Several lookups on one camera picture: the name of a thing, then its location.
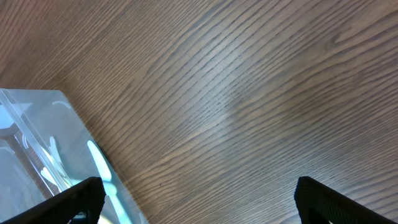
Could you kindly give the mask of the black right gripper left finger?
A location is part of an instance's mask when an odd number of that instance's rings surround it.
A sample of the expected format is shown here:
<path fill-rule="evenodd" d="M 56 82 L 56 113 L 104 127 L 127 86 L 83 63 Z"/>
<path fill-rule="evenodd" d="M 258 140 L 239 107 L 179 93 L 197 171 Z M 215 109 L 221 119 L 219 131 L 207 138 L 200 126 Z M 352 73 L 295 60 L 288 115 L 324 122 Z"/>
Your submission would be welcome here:
<path fill-rule="evenodd" d="M 105 201 L 103 181 L 90 177 L 16 215 L 5 224 L 97 224 Z"/>

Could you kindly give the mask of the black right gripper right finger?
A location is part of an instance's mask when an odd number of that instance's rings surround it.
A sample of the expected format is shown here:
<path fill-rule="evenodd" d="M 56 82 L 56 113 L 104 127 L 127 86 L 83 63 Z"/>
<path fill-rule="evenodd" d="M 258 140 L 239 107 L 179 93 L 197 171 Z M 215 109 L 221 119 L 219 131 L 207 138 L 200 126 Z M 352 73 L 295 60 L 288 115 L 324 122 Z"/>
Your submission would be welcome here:
<path fill-rule="evenodd" d="M 302 224 L 395 224 L 308 176 L 298 178 L 294 199 Z"/>

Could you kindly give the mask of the light blue plastic knife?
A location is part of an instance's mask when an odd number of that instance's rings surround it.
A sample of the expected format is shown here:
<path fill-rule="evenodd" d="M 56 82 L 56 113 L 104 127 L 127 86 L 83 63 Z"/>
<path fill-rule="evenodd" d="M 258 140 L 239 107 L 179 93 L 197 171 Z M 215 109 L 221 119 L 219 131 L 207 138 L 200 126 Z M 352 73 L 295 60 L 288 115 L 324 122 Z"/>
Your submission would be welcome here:
<path fill-rule="evenodd" d="M 124 207 L 122 206 L 122 203 L 117 197 L 118 190 L 116 186 L 111 182 L 112 174 L 105 161 L 105 158 L 103 157 L 99 148 L 93 141 L 88 141 L 87 146 L 91 152 L 91 155 L 93 156 L 96 168 L 99 172 L 100 177 L 102 178 L 106 195 L 108 195 L 110 198 L 110 201 L 113 205 L 113 208 L 116 212 L 119 222 L 121 224 L 132 224 L 129 216 L 127 215 Z"/>

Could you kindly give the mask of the pale grey plastic knife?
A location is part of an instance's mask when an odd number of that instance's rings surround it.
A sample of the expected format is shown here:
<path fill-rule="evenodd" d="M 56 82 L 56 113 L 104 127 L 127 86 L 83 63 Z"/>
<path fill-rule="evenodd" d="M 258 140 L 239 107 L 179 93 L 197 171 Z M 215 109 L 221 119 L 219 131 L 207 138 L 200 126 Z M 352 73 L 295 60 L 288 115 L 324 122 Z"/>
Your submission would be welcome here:
<path fill-rule="evenodd" d="M 62 177 L 66 177 L 66 173 L 63 169 L 62 166 L 62 160 L 60 158 L 60 155 L 58 153 L 58 149 L 57 149 L 57 143 L 56 140 L 53 136 L 50 136 L 50 146 L 49 146 L 49 150 L 51 152 L 51 156 L 52 156 L 52 164 L 54 165 L 54 167 L 56 168 L 56 170 L 60 173 L 60 175 Z"/>

